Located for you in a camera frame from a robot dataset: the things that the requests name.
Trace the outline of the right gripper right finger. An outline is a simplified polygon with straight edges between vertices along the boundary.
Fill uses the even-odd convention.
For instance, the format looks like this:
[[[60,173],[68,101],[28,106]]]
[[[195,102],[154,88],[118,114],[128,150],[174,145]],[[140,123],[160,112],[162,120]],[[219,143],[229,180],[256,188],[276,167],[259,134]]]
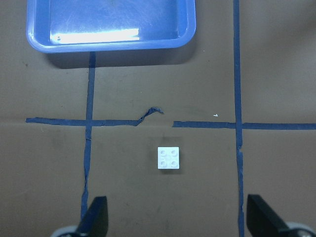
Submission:
[[[286,237],[289,227],[260,195],[247,196],[246,225],[252,237]]]

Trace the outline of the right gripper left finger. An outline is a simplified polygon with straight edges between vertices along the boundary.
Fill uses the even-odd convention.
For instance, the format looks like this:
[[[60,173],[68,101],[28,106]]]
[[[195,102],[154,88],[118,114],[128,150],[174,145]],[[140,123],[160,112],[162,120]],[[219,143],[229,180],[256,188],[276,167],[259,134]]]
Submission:
[[[75,230],[76,237],[105,237],[108,232],[107,197],[95,197]]]

